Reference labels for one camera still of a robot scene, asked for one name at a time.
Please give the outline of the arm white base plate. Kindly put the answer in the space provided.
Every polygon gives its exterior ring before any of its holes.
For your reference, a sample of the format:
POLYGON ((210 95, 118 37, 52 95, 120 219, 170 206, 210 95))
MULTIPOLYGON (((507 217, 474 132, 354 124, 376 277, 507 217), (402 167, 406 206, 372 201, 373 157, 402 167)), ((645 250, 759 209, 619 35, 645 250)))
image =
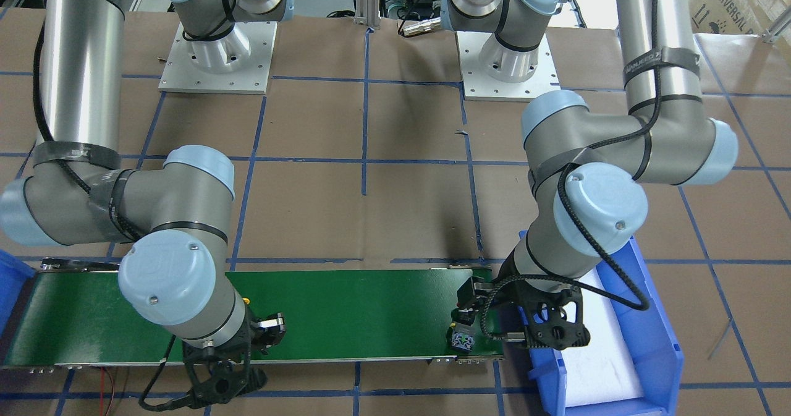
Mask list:
POLYGON ((467 100, 529 101, 560 89, 548 39, 521 53, 504 48, 494 34, 457 32, 467 100))
POLYGON ((265 95, 278 27, 277 22, 237 22, 228 36, 213 42, 187 41, 178 27, 159 89, 265 95))

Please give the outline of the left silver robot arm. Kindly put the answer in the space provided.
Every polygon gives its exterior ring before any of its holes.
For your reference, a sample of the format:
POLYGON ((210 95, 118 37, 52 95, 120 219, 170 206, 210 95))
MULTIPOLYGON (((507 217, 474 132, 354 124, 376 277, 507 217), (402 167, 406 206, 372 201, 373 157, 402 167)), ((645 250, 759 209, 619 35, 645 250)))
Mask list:
POLYGON ((582 292, 636 311, 649 298, 613 259, 648 211, 642 185, 714 184, 739 143, 707 117, 687 0, 617 0, 629 112, 593 114, 573 90, 539 95, 522 116, 522 146, 538 217, 497 278, 457 292, 447 332, 469 353, 473 325, 489 340, 565 349, 590 342, 582 292))

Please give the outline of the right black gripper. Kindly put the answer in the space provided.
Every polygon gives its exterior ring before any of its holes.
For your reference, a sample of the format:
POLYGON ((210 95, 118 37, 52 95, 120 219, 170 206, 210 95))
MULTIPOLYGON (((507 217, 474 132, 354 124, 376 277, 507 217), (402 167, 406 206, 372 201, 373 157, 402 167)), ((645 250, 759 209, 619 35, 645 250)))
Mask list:
POLYGON ((228 404, 235 396, 259 391, 268 382, 262 368, 251 365, 251 357, 268 356, 286 333, 282 312, 255 323, 244 323, 229 342, 197 348, 184 343, 184 365, 192 387, 186 406, 200 409, 228 404))

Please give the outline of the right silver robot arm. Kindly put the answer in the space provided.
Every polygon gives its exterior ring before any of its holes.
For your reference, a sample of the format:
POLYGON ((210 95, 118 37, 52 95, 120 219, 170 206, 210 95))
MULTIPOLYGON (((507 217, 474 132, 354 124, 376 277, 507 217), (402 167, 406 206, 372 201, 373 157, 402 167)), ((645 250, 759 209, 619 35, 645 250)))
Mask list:
POLYGON ((282 340, 281 313, 255 317, 226 278, 234 165, 214 148, 171 151, 161 170, 122 170, 117 151, 122 0, 43 0, 32 63, 34 173, 2 193, 2 230, 22 246, 130 242, 118 285, 150 323, 182 342, 192 387, 163 412, 260 390, 252 354, 282 340))

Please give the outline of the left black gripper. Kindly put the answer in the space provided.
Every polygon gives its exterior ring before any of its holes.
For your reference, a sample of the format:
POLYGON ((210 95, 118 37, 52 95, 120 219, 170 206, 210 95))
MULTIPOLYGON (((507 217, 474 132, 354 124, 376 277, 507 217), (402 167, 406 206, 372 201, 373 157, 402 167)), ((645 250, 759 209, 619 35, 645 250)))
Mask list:
MULTIPOLYGON (((563 350, 585 347, 590 343, 590 332, 583 323, 584 304, 581 283, 571 284, 546 273, 519 274, 512 268, 500 268, 494 283, 502 302, 512 302, 525 312, 526 340, 529 347, 550 347, 563 350)), ((478 310, 494 284, 481 277, 470 277, 457 290, 455 322, 474 326, 478 310)))

